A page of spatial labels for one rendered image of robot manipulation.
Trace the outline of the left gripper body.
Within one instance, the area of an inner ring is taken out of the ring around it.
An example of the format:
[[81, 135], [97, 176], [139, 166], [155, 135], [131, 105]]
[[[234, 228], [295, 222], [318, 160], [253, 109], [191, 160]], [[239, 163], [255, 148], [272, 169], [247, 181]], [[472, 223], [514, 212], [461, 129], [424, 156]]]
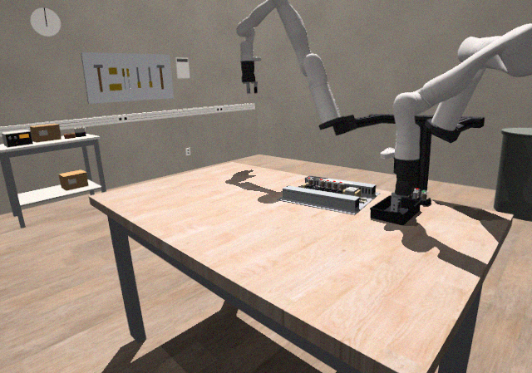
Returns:
[[394, 159], [394, 173], [397, 174], [395, 194], [409, 196], [414, 191], [414, 176], [419, 170], [420, 143], [406, 145], [396, 142], [395, 149], [382, 151], [380, 158]]

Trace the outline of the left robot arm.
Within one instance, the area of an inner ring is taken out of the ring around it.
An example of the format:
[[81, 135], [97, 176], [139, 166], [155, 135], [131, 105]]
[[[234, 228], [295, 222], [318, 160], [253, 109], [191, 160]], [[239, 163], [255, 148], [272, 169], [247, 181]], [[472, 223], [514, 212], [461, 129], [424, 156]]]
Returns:
[[485, 38], [465, 39], [458, 50], [460, 65], [428, 81], [423, 89], [402, 93], [395, 99], [397, 143], [419, 144], [420, 126], [415, 123], [415, 115], [439, 103], [431, 123], [455, 130], [486, 68], [514, 77], [532, 75], [532, 24], [517, 27], [502, 37]]

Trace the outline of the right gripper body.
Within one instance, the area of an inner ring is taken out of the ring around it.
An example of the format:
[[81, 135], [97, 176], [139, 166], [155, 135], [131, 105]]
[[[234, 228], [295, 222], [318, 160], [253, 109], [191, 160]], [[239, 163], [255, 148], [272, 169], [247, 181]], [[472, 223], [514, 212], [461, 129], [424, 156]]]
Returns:
[[253, 52], [241, 52], [242, 82], [255, 81], [254, 62], [261, 61], [261, 57], [255, 57]]

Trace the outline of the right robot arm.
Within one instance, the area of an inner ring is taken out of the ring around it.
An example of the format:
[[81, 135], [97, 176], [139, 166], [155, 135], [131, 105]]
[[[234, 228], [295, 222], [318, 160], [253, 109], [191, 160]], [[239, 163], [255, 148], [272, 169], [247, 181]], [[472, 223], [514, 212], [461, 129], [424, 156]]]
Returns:
[[333, 94], [328, 84], [328, 77], [323, 62], [318, 55], [311, 53], [303, 20], [289, 4], [288, 0], [267, 0], [263, 2], [237, 26], [237, 34], [240, 37], [246, 37], [245, 42], [240, 43], [241, 52], [253, 51], [254, 28], [275, 8], [296, 52], [301, 71], [308, 78], [308, 87], [317, 108], [320, 121], [324, 123], [340, 117], [337, 103], [333, 99]]

